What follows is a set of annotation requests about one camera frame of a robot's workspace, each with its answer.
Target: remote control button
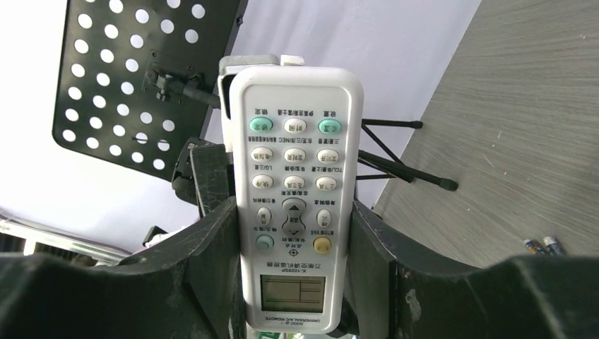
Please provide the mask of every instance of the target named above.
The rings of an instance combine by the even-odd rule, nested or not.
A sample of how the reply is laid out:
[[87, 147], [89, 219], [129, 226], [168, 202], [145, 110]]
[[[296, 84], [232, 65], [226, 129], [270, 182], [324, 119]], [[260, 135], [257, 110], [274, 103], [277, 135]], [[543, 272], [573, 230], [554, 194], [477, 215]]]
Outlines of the remote control button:
[[299, 175], [290, 175], [285, 178], [285, 188], [288, 189], [303, 189], [306, 181]]
[[316, 180], [316, 187], [321, 191], [332, 191], [337, 187], [337, 180], [331, 177], [319, 177]]
[[256, 147], [251, 150], [251, 158], [257, 162], [266, 162], [273, 157], [273, 151], [266, 147]]
[[331, 250], [331, 240], [327, 237], [318, 237], [314, 240], [314, 250], [318, 254], [327, 254]]
[[273, 185], [273, 178], [266, 174], [258, 174], [252, 178], [251, 184], [257, 189], [267, 189]]
[[306, 202], [298, 198], [285, 199], [282, 206], [290, 218], [299, 218], [306, 210]]
[[308, 125], [304, 120], [298, 118], [291, 118], [285, 121], [285, 130], [289, 133], [302, 133], [306, 130]]
[[323, 164], [332, 164], [339, 160], [339, 153], [335, 150], [321, 150], [317, 155], [319, 162]]
[[249, 128], [254, 132], [268, 132], [273, 129], [273, 121], [265, 117], [253, 118], [249, 122]]
[[320, 227], [329, 227], [331, 225], [331, 212], [329, 210], [320, 210], [316, 214], [316, 221]]
[[324, 119], [319, 123], [319, 131], [324, 134], [337, 134], [341, 132], [341, 123], [335, 119]]
[[302, 162], [306, 158], [306, 153], [301, 148], [290, 148], [285, 151], [284, 156], [288, 162]]
[[268, 251], [275, 246], [275, 241], [270, 235], [263, 234], [256, 239], [256, 247], [260, 251]]
[[262, 226], [267, 226], [270, 222], [271, 219], [273, 218], [273, 214], [271, 213], [271, 210], [269, 210], [266, 207], [260, 207], [258, 209], [258, 222], [260, 222], [260, 225]]
[[300, 216], [306, 210], [306, 202], [298, 198], [289, 198], [283, 201], [283, 210], [287, 213], [287, 221], [283, 224], [283, 231], [296, 237], [306, 230], [306, 225], [302, 222]]

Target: white backdrop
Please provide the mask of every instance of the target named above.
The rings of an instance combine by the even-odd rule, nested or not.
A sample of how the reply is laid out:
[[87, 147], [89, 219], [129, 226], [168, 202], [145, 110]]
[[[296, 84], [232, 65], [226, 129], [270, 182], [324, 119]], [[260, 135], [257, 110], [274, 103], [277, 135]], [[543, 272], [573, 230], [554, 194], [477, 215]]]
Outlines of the white backdrop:
[[[176, 230], [193, 222], [197, 209], [179, 201], [169, 183], [54, 143], [66, 1], [7, 2], [0, 21], [0, 208], [130, 250], [152, 225]], [[364, 117], [419, 119], [479, 3], [250, 0], [233, 54], [295, 54], [310, 66], [349, 69], [364, 86]], [[207, 139], [221, 141], [216, 114], [210, 124]], [[411, 136], [408, 129], [372, 130], [397, 155]], [[360, 147], [384, 155], [364, 134]], [[376, 172], [360, 168], [369, 173]], [[374, 204], [385, 183], [360, 183], [360, 200]]]

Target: black rubber tip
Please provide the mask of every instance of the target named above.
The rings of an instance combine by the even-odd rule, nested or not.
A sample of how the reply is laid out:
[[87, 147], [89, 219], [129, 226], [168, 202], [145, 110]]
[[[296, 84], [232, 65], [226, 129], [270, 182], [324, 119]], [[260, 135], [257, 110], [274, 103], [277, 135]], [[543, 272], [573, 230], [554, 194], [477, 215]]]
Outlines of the black rubber tip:
[[458, 189], [458, 183], [450, 179], [441, 179], [439, 187], [446, 189], [447, 191], [455, 191]]

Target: white remote control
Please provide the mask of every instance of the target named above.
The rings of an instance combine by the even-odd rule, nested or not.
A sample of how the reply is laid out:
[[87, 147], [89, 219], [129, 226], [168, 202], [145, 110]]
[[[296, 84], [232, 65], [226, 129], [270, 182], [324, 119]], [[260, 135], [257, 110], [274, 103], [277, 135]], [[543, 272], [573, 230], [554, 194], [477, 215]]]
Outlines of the white remote control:
[[363, 101], [342, 69], [253, 66], [231, 84], [243, 294], [256, 330], [339, 324]]

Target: wooden floor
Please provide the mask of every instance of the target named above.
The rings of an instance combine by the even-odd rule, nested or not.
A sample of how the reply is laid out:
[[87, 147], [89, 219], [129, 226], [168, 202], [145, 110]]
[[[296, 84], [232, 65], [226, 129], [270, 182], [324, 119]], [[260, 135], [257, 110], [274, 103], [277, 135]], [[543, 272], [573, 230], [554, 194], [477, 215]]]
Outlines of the wooden floor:
[[391, 180], [375, 211], [488, 266], [554, 235], [599, 255], [599, 1], [482, 0], [402, 160], [456, 192]]

